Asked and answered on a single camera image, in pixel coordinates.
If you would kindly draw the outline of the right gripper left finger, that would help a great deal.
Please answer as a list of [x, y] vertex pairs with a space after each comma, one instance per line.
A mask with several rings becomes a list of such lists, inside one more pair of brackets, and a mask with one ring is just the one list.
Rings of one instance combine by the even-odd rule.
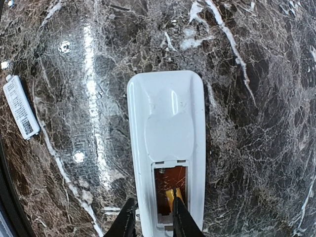
[[104, 237], [136, 237], [135, 211], [135, 199], [131, 197], [126, 201]]

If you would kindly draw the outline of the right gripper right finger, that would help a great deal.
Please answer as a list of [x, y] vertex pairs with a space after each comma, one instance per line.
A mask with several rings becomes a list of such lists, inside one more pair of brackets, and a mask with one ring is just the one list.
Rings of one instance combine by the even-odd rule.
[[172, 218], [174, 237], [204, 237], [183, 201], [173, 189]]

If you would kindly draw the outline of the orange battery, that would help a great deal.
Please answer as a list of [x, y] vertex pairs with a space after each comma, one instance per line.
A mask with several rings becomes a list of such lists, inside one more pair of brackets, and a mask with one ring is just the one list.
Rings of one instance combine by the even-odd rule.
[[169, 189], [169, 190], [166, 190], [165, 193], [166, 193], [168, 205], [170, 207], [170, 211], [172, 212], [173, 211], [173, 201], [175, 199], [175, 195], [178, 198], [180, 198], [181, 201], [183, 201], [181, 190], [180, 190], [180, 188], [176, 188], [175, 190]]

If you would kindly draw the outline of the white remote control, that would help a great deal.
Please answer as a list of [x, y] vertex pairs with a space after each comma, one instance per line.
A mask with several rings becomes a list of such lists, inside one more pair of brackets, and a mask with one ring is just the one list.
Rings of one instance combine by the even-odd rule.
[[175, 188], [202, 228], [206, 176], [202, 79], [193, 71], [140, 73], [129, 80], [126, 93], [142, 235], [173, 235], [166, 192]]

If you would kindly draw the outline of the white battery compartment cover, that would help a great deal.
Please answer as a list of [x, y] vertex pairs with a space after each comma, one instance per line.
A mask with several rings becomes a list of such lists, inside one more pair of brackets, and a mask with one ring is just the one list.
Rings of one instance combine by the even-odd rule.
[[8, 75], [3, 91], [23, 139], [30, 140], [34, 135], [38, 135], [40, 126], [31, 109], [20, 78], [17, 75]]

